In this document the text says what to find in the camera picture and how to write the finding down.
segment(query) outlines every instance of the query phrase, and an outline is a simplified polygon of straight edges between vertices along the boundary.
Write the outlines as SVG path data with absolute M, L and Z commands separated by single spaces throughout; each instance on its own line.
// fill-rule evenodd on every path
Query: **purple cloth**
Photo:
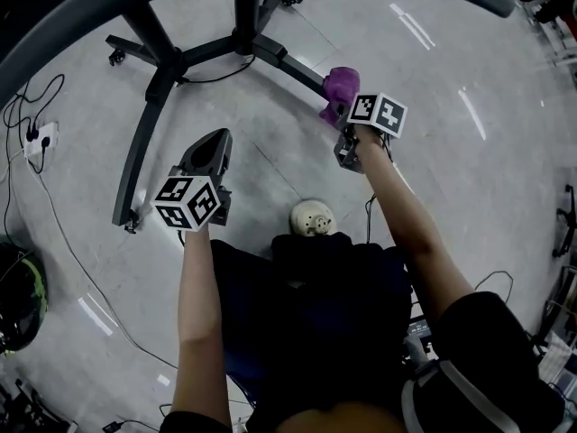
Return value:
M 325 77 L 323 89 L 328 99 L 328 106 L 319 113 L 319 116 L 334 126 L 339 119 L 336 112 L 338 107 L 353 105 L 354 96 L 361 89 L 361 77 L 351 68 L 333 68 Z

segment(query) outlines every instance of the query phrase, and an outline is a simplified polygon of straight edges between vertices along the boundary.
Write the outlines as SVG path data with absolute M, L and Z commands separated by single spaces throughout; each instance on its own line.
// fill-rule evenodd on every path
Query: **black pants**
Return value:
M 254 403 L 278 390 L 357 401 L 382 392 L 410 319 L 400 250 L 342 233 L 281 235 L 271 247 L 272 262 L 212 241 L 228 375 Z

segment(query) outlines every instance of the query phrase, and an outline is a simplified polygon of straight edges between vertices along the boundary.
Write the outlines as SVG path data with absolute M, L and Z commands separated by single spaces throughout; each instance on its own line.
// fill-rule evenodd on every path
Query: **white round object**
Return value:
M 304 200 L 290 212 L 290 224 L 297 235 L 333 235 L 336 221 L 333 211 L 320 200 Z

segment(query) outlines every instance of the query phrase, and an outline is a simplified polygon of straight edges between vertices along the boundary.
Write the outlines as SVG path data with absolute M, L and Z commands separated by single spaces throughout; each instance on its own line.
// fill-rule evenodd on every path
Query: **tiled floor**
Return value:
M 423 27 L 426 46 L 391 4 Z M 159 0 L 153 6 L 182 48 L 226 36 L 234 23 L 233 0 Z M 108 33 L 135 40 L 123 20 L 113 20 L 32 81 L 33 94 L 56 73 L 67 77 L 46 114 L 60 123 L 60 140 L 47 155 L 43 178 L 79 259 L 133 338 L 176 363 L 179 241 L 154 216 L 135 236 L 110 222 L 152 69 L 130 58 L 111 68 Z M 472 284 L 497 269 L 515 277 L 509 306 L 533 329 L 557 269 L 551 262 L 555 206 L 577 167 L 577 94 L 565 72 L 547 67 L 522 12 L 503 20 L 461 0 L 305 0 L 277 10 L 265 34 L 319 74 L 353 67 L 363 90 L 383 91 L 408 106 L 403 137 L 392 145 L 401 172 Z M 239 64 L 236 55 L 226 56 L 188 76 L 218 77 Z M 234 149 L 224 184 L 234 192 L 233 205 L 228 226 L 211 228 L 213 237 L 261 253 L 274 235 L 287 232 L 290 208 L 314 197 L 333 208 L 341 230 L 363 242 L 363 206 L 371 190 L 362 176 L 337 166 L 337 132 L 317 118 L 323 106 L 320 97 L 259 60 L 222 82 L 175 89 L 148 150 L 137 198 L 147 200 L 200 136 L 228 127 Z M 14 161 L 14 189 L 9 228 L 41 253 L 50 275 L 50 312 L 32 345 L 0 363 L 5 377 L 25 376 L 85 431 L 119 418 L 160 425 L 158 405 L 170 402 L 175 371 L 130 346 L 96 307 L 90 296 L 104 304 L 67 253 L 23 160 Z M 377 208 L 372 240 L 391 244 Z M 506 285 L 487 284 L 503 293 Z M 234 418 L 250 413 L 234 387 L 231 400 Z

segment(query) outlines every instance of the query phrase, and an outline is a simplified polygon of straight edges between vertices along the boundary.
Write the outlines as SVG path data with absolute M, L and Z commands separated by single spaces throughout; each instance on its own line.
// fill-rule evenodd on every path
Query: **power strip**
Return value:
M 49 144 L 46 149 L 55 148 L 58 142 L 58 123 L 50 122 L 38 129 L 38 138 L 24 145 L 24 157 L 28 159 L 33 155 L 42 153 L 42 140 L 48 138 Z

